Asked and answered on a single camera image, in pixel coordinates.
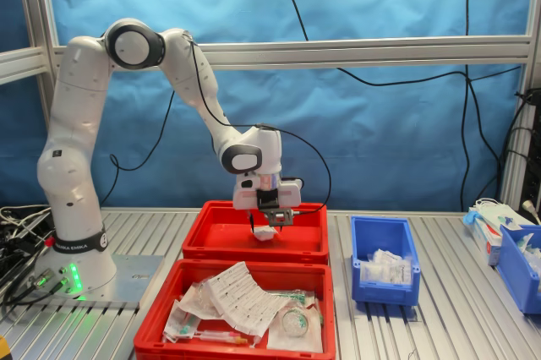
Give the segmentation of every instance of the metal table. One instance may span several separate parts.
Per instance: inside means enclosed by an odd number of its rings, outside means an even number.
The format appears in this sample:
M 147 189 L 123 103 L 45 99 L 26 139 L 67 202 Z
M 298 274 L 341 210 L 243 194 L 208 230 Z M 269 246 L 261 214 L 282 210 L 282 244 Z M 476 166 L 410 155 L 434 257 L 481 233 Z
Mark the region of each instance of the metal table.
M 135 358 L 132 340 L 181 245 L 195 209 L 104 209 L 118 254 L 164 256 L 139 310 L 51 303 L 18 308 L 0 324 L 15 359 Z M 350 298 L 349 216 L 407 217 L 421 263 L 419 305 L 356 304 Z M 330 211 L 336 358 L 342 360 L 539 359 L 541 316 L 522 315 L 458 214 Z

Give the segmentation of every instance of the power cable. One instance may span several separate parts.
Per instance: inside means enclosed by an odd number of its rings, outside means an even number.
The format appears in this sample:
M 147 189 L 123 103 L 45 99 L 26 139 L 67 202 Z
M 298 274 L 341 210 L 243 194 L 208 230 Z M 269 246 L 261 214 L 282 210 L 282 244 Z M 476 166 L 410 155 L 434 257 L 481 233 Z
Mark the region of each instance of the power cable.
M 117 168 L 117 171 L 115 173 L 115 179 L 112 182 L 112 186 L 109 189 L 109 192 L 101 200 L 101 205 L 103 205 L 105 203 L 105 201 L 107 201 L 107 199 L 109 198 L 109 195 L 111 195 L 113 189 L 115 189 L 115 186 L 117 185 L 117 181 L 118 181 L 118 174 L 120 173 L 121 170 L 123 172 L 134 172 L 135 170 L 139 170 L 142 166 L 144 166 L 146 164 L 146 162 L 150 159 L 150 156 L 152 155 L 152 153 L 154 153 L 154 150 L 156 150 L 156 147 L 158 147 L 158 145 L 160 144 L 161 137 L 163 136 L 163 130 L 166 128 L 167 118 L 169 117 L 169 112 L 171 111 L 171 104 L 172 104 L 172 99 L 174 98 L 174 96 L 175 96 L 175 91 L 173 91 L 171 93 L 171 99 L 169 100 L 169 106 L 167 107 L 166 115 L 163 118 L 163 123 L 161 124 L 160 136 L 158 136 L 158 140 L 156 141 L 154 146 L 152 146 L 152 149 L 150 149 L 149 154 L 146 156 L 146 158 L 143 160 L 143 162 L 141 162 L 141 164 L 139 164 L 138 166 L 133 167 L 133 168 L 122 167 L 122 166 L 120 166 L 120 164 L 118 164 L 118 158 L 114 154 L 109 155 L 109 159 L 111 160 L 111 163 Z

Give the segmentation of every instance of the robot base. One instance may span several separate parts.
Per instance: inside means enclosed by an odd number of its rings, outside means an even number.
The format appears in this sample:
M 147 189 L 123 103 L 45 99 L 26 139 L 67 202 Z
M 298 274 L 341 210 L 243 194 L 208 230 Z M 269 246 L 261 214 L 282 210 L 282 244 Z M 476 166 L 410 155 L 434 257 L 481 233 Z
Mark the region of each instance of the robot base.
M 64 287 L 43 303 L 62 304 L 64 306 L 108 306 L 109 308 L 138 308 L 145 298 L 146 291 L 161 268 L 163 256 L 139 256 L 112 254 L 109 256 L 116 267 L 116 273 L 110 281 L 92 290 L 74 293 L 69 286 Z M 58 281 L 57 275 L 47 285 Z M 29 299 L 37 298 L 42 292 L 35 292 Z
M 77 299 L 68 300 L 64 305 L 106 303 L 109 308 L 137 308 L 145 298 L 148 286 L 160 270 L 163 256 L 135 256 L 113 254 L 117 274 L 105 285 L 84 292 Z

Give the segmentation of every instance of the paper label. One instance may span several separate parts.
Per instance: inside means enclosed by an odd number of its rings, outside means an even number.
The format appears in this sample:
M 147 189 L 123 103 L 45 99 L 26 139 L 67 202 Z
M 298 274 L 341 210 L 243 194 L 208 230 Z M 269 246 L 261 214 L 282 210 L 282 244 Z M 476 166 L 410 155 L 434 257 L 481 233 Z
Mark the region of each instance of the paper label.
M 218 313 L 235 330 L 263 337 L 276 313 L 290 300 L 269 294 L 254 281 L 244 262 L 205 283 Z

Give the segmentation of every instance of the white box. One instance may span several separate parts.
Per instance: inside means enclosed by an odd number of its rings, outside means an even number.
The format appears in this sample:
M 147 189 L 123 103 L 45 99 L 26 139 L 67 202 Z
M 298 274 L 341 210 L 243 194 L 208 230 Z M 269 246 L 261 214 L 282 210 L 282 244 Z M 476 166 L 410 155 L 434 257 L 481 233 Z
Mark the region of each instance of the white box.
M 475 218 L 473 225 L 467 225 L 467 227 L 472 232 L 475 243 L 483 253 L 487 265 L 497 265 L 501 249 L 500 229 L 495 230 L 483 218 Z

